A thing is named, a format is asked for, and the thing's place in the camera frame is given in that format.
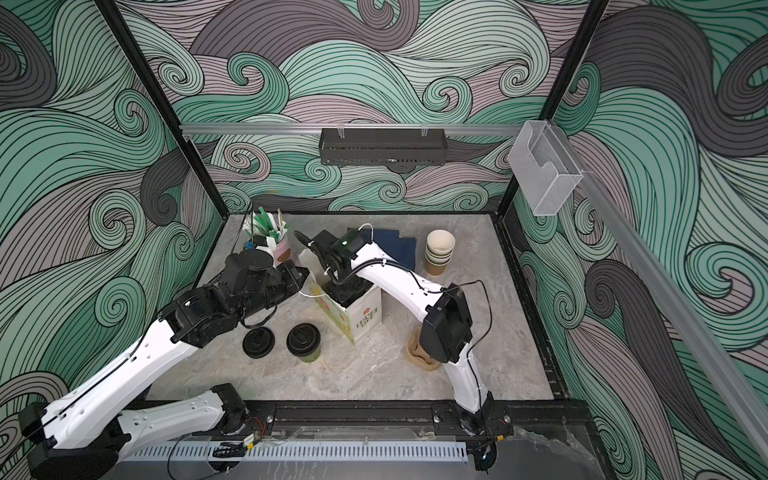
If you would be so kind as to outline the white paper takeout bag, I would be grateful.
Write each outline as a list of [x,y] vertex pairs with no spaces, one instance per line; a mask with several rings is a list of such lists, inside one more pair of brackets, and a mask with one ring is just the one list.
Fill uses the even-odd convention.
[[357,345],[382,324],[382,296],[379,287],[372,284],[372,288],[352,305],[341,306],[327,293],[328,285],[332,281],[330,276],[325,274],[325,266],[316,253],[306,247],[299,254],[299,260],[301,265],[310,271],[305,283],[307,295],[315,299],[318,306],[353,345]]

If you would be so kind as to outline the black coffee cup lid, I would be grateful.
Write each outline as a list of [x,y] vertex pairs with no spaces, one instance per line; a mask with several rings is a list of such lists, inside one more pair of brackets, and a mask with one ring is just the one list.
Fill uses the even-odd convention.
[[251,359],[266,357],[275,346],[275,335],[267,327],[258,327],[250,330],[242,341],[242,349],[245,355]]

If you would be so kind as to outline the brown pulp cup carrier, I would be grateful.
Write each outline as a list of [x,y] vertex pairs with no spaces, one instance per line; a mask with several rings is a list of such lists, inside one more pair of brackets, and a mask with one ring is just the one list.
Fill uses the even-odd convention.
[[405,347],[405,358],[419,369],[432,372],[437,370],[441,363],[432,358],[420,345],[419,339],[421,327],[417,327],[411,333]]

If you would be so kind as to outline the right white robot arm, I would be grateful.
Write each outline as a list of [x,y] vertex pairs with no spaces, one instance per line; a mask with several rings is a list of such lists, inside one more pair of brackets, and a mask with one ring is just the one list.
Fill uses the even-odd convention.
[[421,323],[419,345],[444,366],[455,403],[468,415],[480,415],[488,389],[476,366],[473,320],[462,285],[441,286],[416,274],[360,228],[340,237],[326,230],[312,237],[296,231],[294,236],[317,257],[332,286],[368,281],[413,314]]

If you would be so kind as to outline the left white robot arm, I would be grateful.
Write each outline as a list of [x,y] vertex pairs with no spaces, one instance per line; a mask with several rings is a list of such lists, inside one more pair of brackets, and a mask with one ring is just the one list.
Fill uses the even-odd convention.
[[209,283],[166,305],[141,335],[69,394],[35,402],[19,415],[33,446],[26,456],[35,479],[99,479],[143,448],[196,432],[236,434],[246,404],[230,383],[148,410],[128,404],[161,375],[261,310],[274,312],[301,291],[309,270],[274,263],[263,250],[229,255]]

